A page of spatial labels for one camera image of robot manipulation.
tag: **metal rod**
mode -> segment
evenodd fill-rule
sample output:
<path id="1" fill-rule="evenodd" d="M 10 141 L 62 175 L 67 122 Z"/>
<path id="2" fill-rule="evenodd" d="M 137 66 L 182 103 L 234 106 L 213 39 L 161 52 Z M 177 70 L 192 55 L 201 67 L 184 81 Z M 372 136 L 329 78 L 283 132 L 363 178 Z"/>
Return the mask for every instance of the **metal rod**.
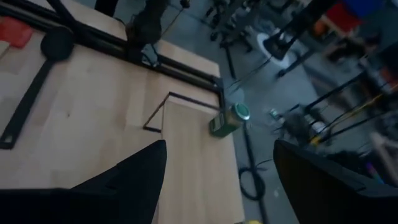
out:
<path id="1" fill-rule="evenodd" d="M 346 83 L 342 84 L 341 86 L 339 86 L 339 87 L 335 88 L 334 90 L 328 92 L 327 94 L 325 94 L 325 95 L 319 97 L 317 100 L 315 100 L 314 102 L 312 102 L 312 103 L 310 103 L 309 105 L 307 105 L 307 106 L 305 107 L 305 109 L 306 109 L 306 110 L 309 110 L 309 109 L 313 108 L 315 105 L 317 105 L 318 103 L 320 103 L 321 101 L 323 101 L 323 100 L 329 98 L 331 95 L 340 92 L 341 90 L 343 90 L 344 88 L 346 88 L 346 87 L 349 86 L 350 84 L 352 84 L 352 83 L 358 81 L 358 80 L 362 77 L 363 74 L 364 74 L 364 72 L 361 72 L 359 75 L 357 75 L 356 77 L 354 77 L 354 78 L 348 80 Z"/>
<path id="2" fill-rule="evenodd" d="M 333 138 L 333 137 L 336 137 L 337 135 L 343 134 L 344 132 L 349 131 L 350 129 L 356 128 L 356 127 L 358 127 L 358 126 L 360 126 L 360 125 L 362 125 L 362 124 L 364 124 L 364 123 L 367 123 L 368 121 L 371 121 L 371 120 L 373 120 L 374 118 L 378 118 L 378 117 L 380 117 L 380 116 L 382 116 L 382 115 L 384 115 L 384 114 L 386 114 L 386 113 L 381 113 L 381 114 L 373 115 L 373 116 L 371 116 L 370 118 L 366 118 L 366 119 L 364 119 L 364 120 L 362 120 L 362 121 L 360 121 L 360 122 L 357 122 L 357 123 L 355 123 L 355 124 L 353 124 L 353 125 L 348 126 L 347 128 L 343 128 L 343 129 L 341 129 L 341 130 L 339 130 L 339 131 L 337 131 L 337 132 L 335 132 L 335 133 L 333 133 L 333 134 L 331 134 L 331 135 L 329 135 L 329 136 L 327 136 L 327 137 L 325 137 L 325 138 L 322 138 L 322 139 L 319 141 L 319 143 L 323 143 L 323 142 L 325 142 L 325 141 L 327 141 L 327 140 L 329 140 L 329 139 L 331 139 L 331 138 Z"/>
<path id="3" fill-rule="evenodd" d="M 155 111 L 149 116 L 147 122 L 145 122 L 144 127 L 146 128 L 147 125 L 149 124 L 149 122 L 152 120 L 152 118 L 154 118 L 154 116 L 156 115 L 156 113 L 160 110 L 160 108 L 166 103 L 166 100 L 169 98 L 170 93 L 167 94 L 167 96 L 163 99 L 163 101 L 156 107 Z"/>

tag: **concrete floor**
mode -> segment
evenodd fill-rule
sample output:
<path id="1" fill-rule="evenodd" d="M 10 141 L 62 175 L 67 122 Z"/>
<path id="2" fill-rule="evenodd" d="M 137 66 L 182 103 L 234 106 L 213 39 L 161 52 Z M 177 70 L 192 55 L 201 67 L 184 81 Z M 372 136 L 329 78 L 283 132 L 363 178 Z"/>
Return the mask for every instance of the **concrete floor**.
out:
<path id="1" fill-rule="evenodd" d="M 95 0 L 78 1 L 89 7 L 93 7 L 95 4 Z M 180 9 L 179 0 L 171 0 L 171 2 L 172 5 L 168 7 L 162 18 L 163 29 L 171 23 Z M 115 17 L 127 22 L 132 14 L 137 14 L 144 7 L 144 4 L 144 0 L 119 0 Z M 228 86 L 232 82 L 232 78 L 230 76 L 225 51 L 219 48 L 217 42 L 210 41 L 211 29 L 206 22 L 203 22 L 205 12 L 210 6 L 211 1 L 192 1 L 191 4 L 191 8 L 181 13 L 164 39 L 219 63 L 221 76 L 224 79 L 225 86 Z M 305 50 L 305 47 L 302 47 L 299 43 L 296 44 L 295 47 L 300 50 Z M 263 60 L 263 56 L 259 51 L 254 50 L 246 54 L 245 48 L 239 44 L 231 48 L 231 54 L 238 78 L 247 74 Z M 319 54 L 315 54 L 310 58 L 306 62 L 306 65 L 311 66 L 316 71 L 328 76 L 337 83 L 343 83 L 358 73 L 355 70 L 351 72 L 342 72 L 328 64 Z M 254 147 L 254 154 L 258 162 L 272 158 L 274 140 L 277 138 L 277 136 L 271 134 L 273 127 L 269 125 L 267 119 L 268 110 L 270 108 L 276 108 L 279 111 L 285 111 L 297 103 L 308 104 L 318 98 L 317 92 L 302 66 L 297 67 L 280 80 L 275 81 L 275 74 L 279 69 L 277 65 L 270 63 L 236 93 L 229 94 L 229 91 L 226 90 L 226 99 L 229 102 L 244 102 L 251 110 L 253 125 L 249 133 Z M 331 119 L 339 115 L 339 113 L 340 111 L 332 106 L 325 110 L 325 114 Z M 329 147 L 327 150 L 338 151 L 341 150 L 342 147 L 355 150 L 367 141 L 367 133 L 367 130 L 364 131 L 363 128 L 357 128 L 354 131 L 340 136 L 335 140 L 333 147 Z M 247 166 L 248 157 L 243 144 L 241 130 L 234 133 L 234 141 L 238 166 Z M 266 196 L 263 200 L 266 204 L 269 223 L 298 223 L 283 190 L 274 163 L 272 161 L 268 162 L 264 164 L 263 167 L 267 168 L 267 171 L 262 172 L 261 175 L 266 183 Z M 249 191 L 254 191 L 252 180 L 249 175 L 243 176 L 243 182 L 245 188 L 249 189 Z M 261 219 L 257 202 L 252 202 L 244 198 L 244 209 L 247 220 Z"/>

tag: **black cable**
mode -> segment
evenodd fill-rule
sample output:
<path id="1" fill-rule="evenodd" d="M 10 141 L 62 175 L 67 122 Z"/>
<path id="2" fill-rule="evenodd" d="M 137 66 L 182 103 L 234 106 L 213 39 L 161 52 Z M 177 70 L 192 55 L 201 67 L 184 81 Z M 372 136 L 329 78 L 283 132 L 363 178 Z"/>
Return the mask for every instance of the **black cable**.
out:
<path id="1" fill-rule="evenodd" d="M 265 169 L 262 169 L 260 167 L 258 167 L 259 165 L 268 162 L 270 160 L 267 161 L 263 161 L 258 163 L 257 165 L 254 162 L 254 154 L 252 151 L 252 144 L 251 144 L 251 140 L 248 134 L 248 127 L 246 126 L 246 124 L 243 125 L 243 137 L 244 137 L 244 142 L 246 144 L 246 150 L 248 152 L 248 158 L 249 158 L 249 167 L 242 167 L 239 169 L 238 174 L 239 174 L 239 183 L 241 186 L 241 191 L 242 194 L 248 198 L 249 200 L 253 200 L 253 201 L 257 201 L 259 204 L 259 211 L 260 211 L 260 215 L 261 215 L 261 219 L 263 223 L 269 223 L 268 222 L 268 216 L 266 213 L 266 205 L 264 203 L 264 201 L 262 200 L 263 196 L 265 196 L 266 194 L 266 183 L 264 182 L 264 180 L 261 178 L 259 171 L 264 171 Z M 245 172 L 250 172 L 253 176 L 253 180 L 254 180 L 254 187 L 256 189 L 256 195 L 251 195 L 247 192 L 247 190 L 242 186 L 241 183 L 241 177 L 242 174 Z"/>
<path id="2" fill-rule="evenodd" d="M 256 190 L 257 191 L 256 195 L 249 194 L 249 192 L 247 192 L 246 189 L 242 185 L 241 177 L 242 177 L 242 174 L 245 172 L 250 172 L 251 175 L 253 176 L 254 185 L 258 187 L 258 190 Z M 239 183 L 241 185 L 242 194 L 250 200 L 260 201 L 263 198 L 263 196 L 266 194 L 266 183 L 261 178 L 260 174 L 257 171 L 257 168 L 252 169 L 249 167 L 243 167 L 243 168 L 239 169 L 238 174 L 239 174 Z"/>

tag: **black object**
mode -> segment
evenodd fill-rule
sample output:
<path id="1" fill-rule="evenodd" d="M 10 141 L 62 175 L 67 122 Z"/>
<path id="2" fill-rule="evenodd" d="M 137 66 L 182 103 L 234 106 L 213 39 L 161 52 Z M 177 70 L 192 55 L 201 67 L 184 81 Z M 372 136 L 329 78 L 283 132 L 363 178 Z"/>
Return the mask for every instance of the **black object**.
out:
<path id="1" fill-rule="evenodd" d="M 311 151 L 285 141 L 274 144 L 280 181 L 301 224 L 396 223 L 398 189 Z"/>
<path id="2" fill-rule="evenodd" d="M 0 149 L 12 149 L 21 133 L 22 127 L 30 113 L 37 95 L 43 86 L 47 75 L 53 65 L 59 61 L 67 59 L 74 46 L 75 38 L 65 27 L 56 27 L 48 32 L 40 45 L 46 61 L 33 79 L 25 95 L 18 104 L 17 109 L 11 117 L 0 137 Z"/>
<path id="3" fill-rule="evenodd" d="M 15 223 L 151 224 L 167 161 L 159 140 L 67 189 L 0 190 L 2 220 Z"/>
<path id="4" fill-rule="evenodd" d="M 258 168 L 258 165 L 262 164 L 263 162 L 260 162 L 259 164 L 256 165 L 256 159 L 254 158 L 254 153 L 252 150 L 252 142 L 249 137 L 249 131 L 248 131 L 247 124 L 243 125 L 243 138 L 244 138 L 246 150 L 248 152 L 249 167 L 242 167 L 239 169 L 239 181 L 241 180 L 241 176 L 243 173 L 245 173 L 245 172 L 251 173 L 253 176 L 254 188 L 256 190 L 256 194 L 251 195 L 249 192 L 247 192 L 247 190 L 240 183 L 241 191 L 242 191 L 242 194 L 246 198 L 258 202 L 261 221 L 263 223 L 269 223 L 266 205 L 263 200 L 265 193 L 266 193 L 266 184 L 265 184 L 264 180 L 261 178 L 260 174 L 258 173 L 258 171 L 261 170 L 261 168 Z"/>
<path id="5" fill-rule="evenodd" d="M 293 43 L 321 16 L 331 8 L 337 0 L 312 0 L 308 6 L 292 19 L 277 34 L 263 42 L 267 51 L 277 60 L 282 60 Z M 288 42 L 280 39 L 284 32 L 293 33 L 293 38 Z"/>

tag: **wooden board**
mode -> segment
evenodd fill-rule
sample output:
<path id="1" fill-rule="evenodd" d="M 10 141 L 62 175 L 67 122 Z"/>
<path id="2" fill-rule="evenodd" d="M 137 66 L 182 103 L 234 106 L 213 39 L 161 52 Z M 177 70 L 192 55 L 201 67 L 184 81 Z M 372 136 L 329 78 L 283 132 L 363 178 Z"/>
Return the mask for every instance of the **wooden board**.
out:
<path id="1" fill-rule="evenodd" d="M 164 108 L 167 165 L 159 224 L 238 223 L 244 220 L 232 135 L 208 133 L 212 114 L 170 101 Z"/>
<path id="2" fill-rule="evenodd" d="M 42 37 L 0 58 L 0 132 L 45 60 Z M 51 70 L 16 147 L 0 150 L 0 188 L 72 187 L 115 165 L 121 136 L 134 139 L 130 130 L 169 91 L 218 104 L 213 93 L 77 45 Z"/>
<path id="3" fill-rule="evenodd" d="M 29 0 L 37 5 L 52 9 L 46 0 Z M 72 0 L 61 0 L 65 7 L 75 17 L 76 20 L 92 26 L 96 29 L 107 32 L 115 37 L 126 40 L 126 34 L 124 32 L 124 25 L 116 19 L 106 16 L 96 10 L 87 8 Z M 181 49 L 174 44 L 168 43 L 164 40 L 159 41 L 158 53 L 172 58 L 180 63 L 193 67 L 197 70 L 209 73 L 216 77 L 220 77 L 220 69 L 217 63 L 214 63 L 208 59 L 200 57 L 192 52 Z"/>
<path id="4" fill-rule="evenodd" d="M 199 71 L 214 75 L 215 77 L 220 77 L 220 68 L 218 67 L 217 63 L 214 63 L 206 58 L 199 57 L 198 55 L 177 47 L 167 41 L 160 40 L 157 43 L 157 52 Z"/>

